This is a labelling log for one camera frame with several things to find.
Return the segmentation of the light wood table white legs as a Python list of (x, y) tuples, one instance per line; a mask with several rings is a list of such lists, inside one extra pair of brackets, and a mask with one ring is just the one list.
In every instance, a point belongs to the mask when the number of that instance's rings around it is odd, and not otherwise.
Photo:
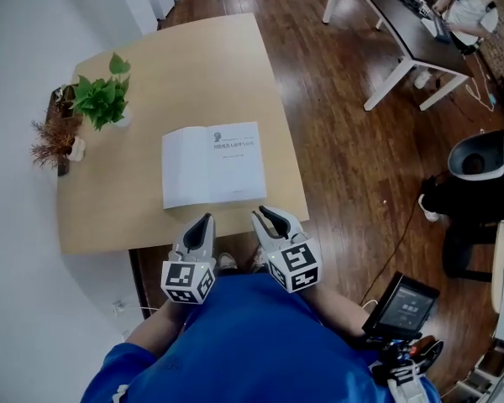
[(297, 157), (260, 29), (251, 13), (208, 18), (147, 34), (117, 54), (131, 65), (130, 121), (96, 130), (84, 122), (84, 159), (57, 184), (64, 255), (172, 243), (194, 217), (211, 213), (219, 236), (251, 230), (253, 201), (167, 210), (162, 138), (178, 128), (255, 122), (265, 204), (309, 218)]

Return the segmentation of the person's right shoe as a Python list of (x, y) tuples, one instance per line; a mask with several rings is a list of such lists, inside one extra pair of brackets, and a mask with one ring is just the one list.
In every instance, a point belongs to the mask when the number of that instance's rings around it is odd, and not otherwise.
[(264, 250), (261, 246), (259, 246), (254, 254), (253, 258), (253, 264), (251, 266), (251, 272), (253, 274), (255, 273), (267, 273), (268, 272), (268, 265), (266, 264), (264, 258)]

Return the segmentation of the person's left forearm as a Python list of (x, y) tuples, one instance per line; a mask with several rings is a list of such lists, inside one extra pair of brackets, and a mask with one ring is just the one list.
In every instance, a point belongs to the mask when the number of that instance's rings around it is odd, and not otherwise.
[(140, 323), (125, 339), (125, 342), (145, 349), (160, 358), (180, 335), (186, 319), (194, 308), (192, 304), (167, 300), (150, 317)]

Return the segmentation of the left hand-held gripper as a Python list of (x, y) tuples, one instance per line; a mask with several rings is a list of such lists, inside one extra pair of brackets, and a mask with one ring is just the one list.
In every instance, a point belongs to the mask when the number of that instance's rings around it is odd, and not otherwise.
[(213, 288), (216, 277), (213, 257), (215, 220), (210, 213), (187, 223), (162, 265), (160, 287), (175, 303), (201, 305)]

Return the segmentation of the green potted plant white pot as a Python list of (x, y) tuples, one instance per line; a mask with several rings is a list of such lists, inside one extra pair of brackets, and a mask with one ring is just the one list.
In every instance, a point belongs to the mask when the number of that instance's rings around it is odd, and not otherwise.
[(85, 76), (78, 76), (78, 83), (73, 85), (75, 98), (71, 110), (81, 114), (100, 131), (105, 125), (123, 122), (127, 116), (131, 65), (120, 55), (113, 52), (108, 63), (111, 76), (108, 79), (97, 78), (89, 81)]

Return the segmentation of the black chair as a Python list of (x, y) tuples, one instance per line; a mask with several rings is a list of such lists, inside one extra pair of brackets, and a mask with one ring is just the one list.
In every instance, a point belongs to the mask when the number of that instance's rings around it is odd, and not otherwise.
[(475, 245), (495, 244), (497, 225), (453, 220), (444, 236), (442, 266), (449, 278), (491, 282), (492, 273), (470, 270)]

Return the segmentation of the person's left shoe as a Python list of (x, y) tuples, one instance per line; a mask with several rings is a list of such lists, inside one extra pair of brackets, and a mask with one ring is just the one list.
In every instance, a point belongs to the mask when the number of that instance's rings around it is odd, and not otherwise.
[(217, 276), (236, 275), (239, 273), (239, 267), (231, 254), (221, 253), (216, 261)]

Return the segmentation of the person's blue shirt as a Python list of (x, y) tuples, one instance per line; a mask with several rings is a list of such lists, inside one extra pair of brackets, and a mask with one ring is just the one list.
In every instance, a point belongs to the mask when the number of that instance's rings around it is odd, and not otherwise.
[(266, 273), (224, 276), (160, 358), (112, 348), (81, 403), (395, 403), (349, 338)]

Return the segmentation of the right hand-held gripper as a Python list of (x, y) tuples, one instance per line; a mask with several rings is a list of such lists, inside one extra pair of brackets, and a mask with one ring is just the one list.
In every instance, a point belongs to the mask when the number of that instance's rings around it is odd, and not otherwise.
[[(322, 280), (323, 259), (318, 243), (314, 238), (307, 239), (307, 233), (294, 215), (279, 208), (260, 206), (258, 212), (252, 211), (251, 222), (260, 247), (270, 251), (261, 255), (262, 261), (288, 293)], [(292, 243), (282, 244), (284, 239)]]

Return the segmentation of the black tablet screen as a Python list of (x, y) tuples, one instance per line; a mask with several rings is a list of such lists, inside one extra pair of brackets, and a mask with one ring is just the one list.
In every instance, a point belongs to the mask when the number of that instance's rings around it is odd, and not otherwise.
[(440, 292), (396, 272), (363, 326), (369, 338), (414, 340), (427, 321)]

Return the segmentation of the person's shoe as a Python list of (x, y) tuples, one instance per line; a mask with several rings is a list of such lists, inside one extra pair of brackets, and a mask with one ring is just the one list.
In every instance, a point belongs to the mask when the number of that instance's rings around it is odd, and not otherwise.
[(268, 265), (266, 264), (264, 258), (264, 250), (261, 246), (259, 246), (254, 254), (253, 258), (253, 264), (251, 266), (251, 272), (253, 274), (255, 273), (267, 273), (268, 272)]
[(231, 254), (221, 253), (216, 261), (217, 276), (236, 275), (239, 273), (239, 267)]

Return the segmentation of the brown dried plant white pot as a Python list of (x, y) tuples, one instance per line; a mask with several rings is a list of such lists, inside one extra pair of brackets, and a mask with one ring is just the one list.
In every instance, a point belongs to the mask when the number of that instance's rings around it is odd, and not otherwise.
[(51, 116), (45, 121), (32, 121), (35, 143), (30, 148), (33, 165), (57, 169), (69, 162), (81, 162), (86, 154), (86, 141), (78, 135), (83, 117)]

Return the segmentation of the dark wooden organizer box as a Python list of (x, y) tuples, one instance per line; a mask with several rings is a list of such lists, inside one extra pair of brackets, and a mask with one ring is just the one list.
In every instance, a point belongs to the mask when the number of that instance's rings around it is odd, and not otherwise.
[(64, 158), (57, 165), (57, 175), (62, 177), (69, 172), (70, 162), (67, 156), (72, 151), (75, 135), (82, 124), (82, 116), (73, 108), (76, 98), (75, 85), (62, 85), (56, 88), (50, 95), (49, 106), (46, 112), (46, 122), (52, 123), (57, 120), (58, 127), (65, 131), (66, 143), (61, 147)]

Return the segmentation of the dark desk white legs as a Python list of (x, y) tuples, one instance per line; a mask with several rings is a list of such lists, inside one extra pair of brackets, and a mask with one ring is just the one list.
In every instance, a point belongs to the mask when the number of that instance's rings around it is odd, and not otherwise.
[[(328, 0), (323, 23), (328, 24), (338, 0)], [(435, 69), (452, 78), (419, 105), (425, 111), (472, 77), (472, 71), (453, 44), (435, 40), (419, 17), (399, 0), (365, 0), (402, 50), (402, 61), (365, 102), (364, 110), (372, 110), (413, 67)]]

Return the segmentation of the white and yellow book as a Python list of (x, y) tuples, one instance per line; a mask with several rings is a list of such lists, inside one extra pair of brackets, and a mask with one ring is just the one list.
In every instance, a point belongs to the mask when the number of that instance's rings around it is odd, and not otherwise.
[(165, 209), (266, 198), (258, 123), (184, 127), (161, 143)]

